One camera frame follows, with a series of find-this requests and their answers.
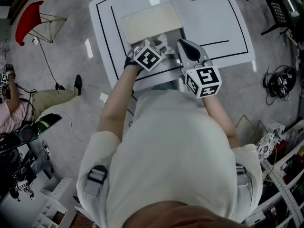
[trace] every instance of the black shoe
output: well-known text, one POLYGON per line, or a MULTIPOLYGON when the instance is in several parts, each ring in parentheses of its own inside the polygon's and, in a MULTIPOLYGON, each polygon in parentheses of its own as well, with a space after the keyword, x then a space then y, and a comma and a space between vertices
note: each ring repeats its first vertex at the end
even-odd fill
POLYGON ((74 87, 78 89, 78 95, 81 95, 82 79, 79 74, 76 76, 74 87))

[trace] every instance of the black glove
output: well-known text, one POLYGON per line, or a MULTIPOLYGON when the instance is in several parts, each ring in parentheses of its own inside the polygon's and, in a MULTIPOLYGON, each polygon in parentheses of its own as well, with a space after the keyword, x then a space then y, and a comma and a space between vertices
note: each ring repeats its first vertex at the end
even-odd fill
POLYGON ((139 73, 143 71, 143 67, 140 66, 138 62, 134 61, 134 48, 132 48, 127 54, 127 58, 124 62, 124 69, 129 65, 136 65, 140 68, 137 75, 139 75, 139 73))
POLYGON ((14 67, 12 64, 6 64, 5 67, 4 67, 4 73, 6 75, 10 75, 10 74, 13 74, 14 75, 14 78, 16 77, 16 74, 15 74, 15 70, 14 70, 14 67))

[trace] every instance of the red chair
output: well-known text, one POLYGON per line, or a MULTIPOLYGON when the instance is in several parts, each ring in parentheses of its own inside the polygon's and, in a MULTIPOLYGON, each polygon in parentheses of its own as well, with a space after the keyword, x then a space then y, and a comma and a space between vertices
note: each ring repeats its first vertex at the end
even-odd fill
POLYGON ((22 16, 19 20, 19 23, 18 23, 18 26, 17 26, 17 31, 16 31, 16 41, 21 46, 24 45, 23 39, 27 34, 30 34, 32 36, 36 36, 39 39, 44 40, 48 43, 53 43, 53 40, 54 40, 55 36, 57 35, 59 30, 61 29, 64 22, 67 20, 66 18, 40 13, 39 7, 42 3, 43 3, 43 1, 39 1, 39 2, 33 2, 32 4, 30 4, 24 10, 24 12, 23 12, 23 14, 22 14, 22 16), (49 16, 51 16, 51 17, 54 17, 55 19, 49 20, 49 19, 46 19, 46 18, 42 17, 41 15, 46 15, 47 18, 49 16), (55 35, 52 36, 52 26, 51 26, 52 21, 59 21, 59 20, 63 21, 63 23, 60 25, 60 27, 58 28, 55 35), (34 28, 37 25, 45 24, 45 23, 49 23, 49 39, 45 38, 43 35, 39 34, 38 32, 36 32, 34 30, 34 28))

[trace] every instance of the sleeve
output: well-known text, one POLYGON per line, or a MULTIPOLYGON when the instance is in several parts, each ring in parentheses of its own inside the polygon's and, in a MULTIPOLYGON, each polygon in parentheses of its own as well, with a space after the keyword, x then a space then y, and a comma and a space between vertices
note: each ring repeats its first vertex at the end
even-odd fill
POLYGON ((243 165, 250 172, 252 181, 252 201, 250 205, 251 214, 258 206, 262 196, 263 181, 260 161, 258 159, 257 147, 254 144, 248 144, 243 147, 232 149, 236 162, 243 165))
POLYGON ((6 102, 0 104, 0 126, 4 125, 4 123, 10 117, 10 110, 6 102))
POLYGON ((94 133, 82 159, 78 178, 89 173, 102 160, 112 157, 119 144, 120 140, 112 132, 94 133))
POLYGON ((85 151, 76 187, 81 205, 91 214, 95 213, 94 210, 92 210, 92 206, 96 200, 92 201, 84 191, 84 186, 88 181, 88 173, 94 166, 108 166, 120 143, 118 137, 112 132, 94 133, 85 151))

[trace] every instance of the person sitting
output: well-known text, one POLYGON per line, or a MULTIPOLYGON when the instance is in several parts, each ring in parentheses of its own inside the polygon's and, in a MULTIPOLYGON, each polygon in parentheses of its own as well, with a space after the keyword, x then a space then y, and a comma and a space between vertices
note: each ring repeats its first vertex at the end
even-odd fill
POLYGON ((15 74, 11 70, 8 75, 11 97, 0 104, 0 137, 15 132, 24 122, 34 123, 41 113, 51 106, 68 102, 81 95, 82 79, 77 75, 71 90, 37 91, 31 94, 29 101, 23 100, 19 98, 14 77, 15 74))
POLYGON ((263 187, 256 146, 241 147, 215 95, 177 90, 144 93, 123 136, 140 70, 125 64, 105 104, 79 170, 82 207, 100 227, 245 227, 263 187))

